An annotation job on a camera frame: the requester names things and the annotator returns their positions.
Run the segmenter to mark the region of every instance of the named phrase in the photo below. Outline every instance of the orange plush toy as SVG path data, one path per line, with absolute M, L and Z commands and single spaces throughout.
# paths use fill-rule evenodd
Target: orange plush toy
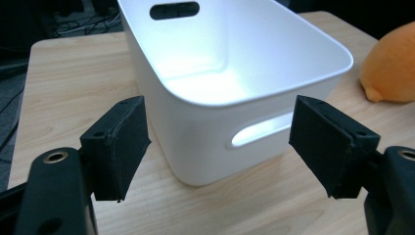
M 360 83 L 370 101 L 415 101 L 415 22 L 385 35 L 363 62 Z

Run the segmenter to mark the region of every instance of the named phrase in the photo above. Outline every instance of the dark floor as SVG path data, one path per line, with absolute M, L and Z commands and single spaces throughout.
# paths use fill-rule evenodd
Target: dark floor
M 55 15 L 54 37 L 73 37 L 122 31 L 117 8 L 98 16 L 91 0 L 82 0 L 84 12 Z M 290 0 L 277 0 L 288 6 Z M 28 58 L 0 62 L 0 192 L 7 189 L 15 149 Z

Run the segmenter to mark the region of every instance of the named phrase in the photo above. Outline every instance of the wood grain surface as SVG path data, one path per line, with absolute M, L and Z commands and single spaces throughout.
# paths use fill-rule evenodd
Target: wood grain surface
M 415 148 L 415 104 L 370 103 L 358 82 L 376 40 L 327 13 L 302 16 L 354 57 L 327 101 L 378 132 L 381 152 L 391 145 Z M 113 104 L 138 95 L 133 68 L 123 33 L 35 44 L 9 188 L 26 181 L 37 156 L 79 148 L 79 136 Z M 355 200 L 327 198 L 293 149 L 208 186 L 190 187 L 172 174 L 152 128 L 150 138 L 126 200 L 94 202 L 100 234 L 367 234 L 364 190 Z

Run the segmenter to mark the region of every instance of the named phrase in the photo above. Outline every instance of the handle cutout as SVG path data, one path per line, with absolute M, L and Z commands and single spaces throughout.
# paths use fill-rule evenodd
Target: handle cutout
M 290 112 L 245 127 L 232 138 L 232 147 L 238 148 L 290 128 L 292 120 L 293 112 Z
M 160 4 L 150 9 L 150 17 L 156 21 L 193 17 L 199 13 L 200 9 L 197 2 Z

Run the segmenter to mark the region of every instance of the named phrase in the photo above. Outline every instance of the white container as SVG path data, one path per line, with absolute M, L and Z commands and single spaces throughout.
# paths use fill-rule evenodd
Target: white container
M 344 46 L 274 0 L 198 0 L 195 16 L 150 16 L 176 2 L 118 0 L 150 122 L 187 184 L 284 152 L 296 96 L 325 99 L 352 66 Z

